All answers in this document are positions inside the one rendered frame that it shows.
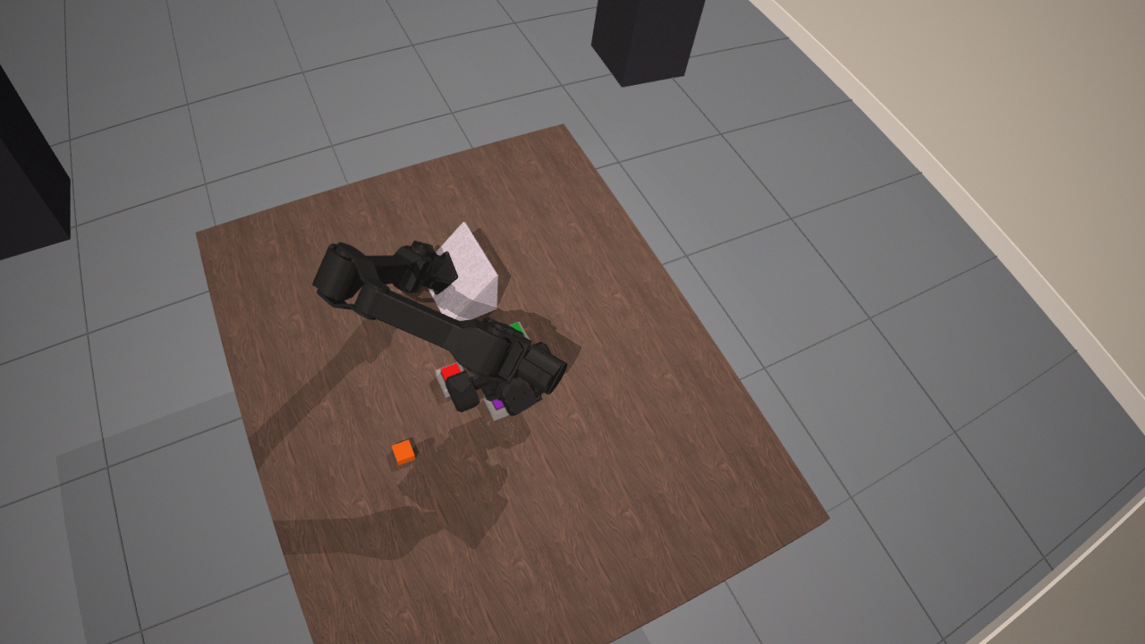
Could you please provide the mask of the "purple button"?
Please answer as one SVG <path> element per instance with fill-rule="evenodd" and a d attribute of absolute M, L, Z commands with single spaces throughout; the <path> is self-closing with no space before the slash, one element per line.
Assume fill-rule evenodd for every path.
<path fill-rule="evenodd" d="M 504 405 L 502 405 L 502 401 L 498 401 L 497 399 L 490 401 L 484 396 L 484 403 L 489 408 L 489 411 L 491 413 L 493 421 L 503 419 L 504 416 L 510 415 L 510 413 L 506 411 Z"/>

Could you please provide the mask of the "orange block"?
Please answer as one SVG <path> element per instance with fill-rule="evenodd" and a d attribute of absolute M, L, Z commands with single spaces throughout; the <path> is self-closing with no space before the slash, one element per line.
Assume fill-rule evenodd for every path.
<path fill-rule="evenodd" d="M 398 465 L 416 460 L 410 440 L 403 441 L 403 443 L 392 445 L 392 448 L 395 453 L 395 458 L 397 460 Z"/>

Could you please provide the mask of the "red button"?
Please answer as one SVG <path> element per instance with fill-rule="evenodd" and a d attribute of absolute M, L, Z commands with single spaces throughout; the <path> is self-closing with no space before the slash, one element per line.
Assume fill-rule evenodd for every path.
<path fill-rule="evenodd" d="M 455 375 L 455 374 L 458 374 L 458 372 L 463 372 L 461 364 L 458 364 L 458 362 L 457 362 L 455 364 L 447 366 L 443 369 L 440 368 L 440 369 L 435 370 L 435 372 L 437 374 L 437 379 L 440 382 L 440 385 L 441 385 L 443 392 L 445 392 L 445 398 L 450 396 L 449 393 L 447 392 L 447 387 L 445 387 L 447 377 L 449 377 L 451 375 Z"/>

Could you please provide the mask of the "green button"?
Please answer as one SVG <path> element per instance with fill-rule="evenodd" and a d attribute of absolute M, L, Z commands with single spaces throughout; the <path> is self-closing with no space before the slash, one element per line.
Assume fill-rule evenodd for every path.
<path fill-rule="evenodd" d="M 521 322 L 520 322 L 520 321 L 519 321 L 519 322 L 516 322 L 516 323 L 513 323 L 513 324 L 512 324 L 511 327 L 515 327 L 515 329 L 516 329 L 518 331 L 521 331 L 521 333 L 524 333 L 524 337 L 526 337 L 527 339 L 529 339 L 529 337 L 527 336 L 527 333 L 526 333 L 526 331 L 524 331 L 523 327 L 521 325 Z M 529 341 L 530 341 L 530 339 L 529 339 Z"/>

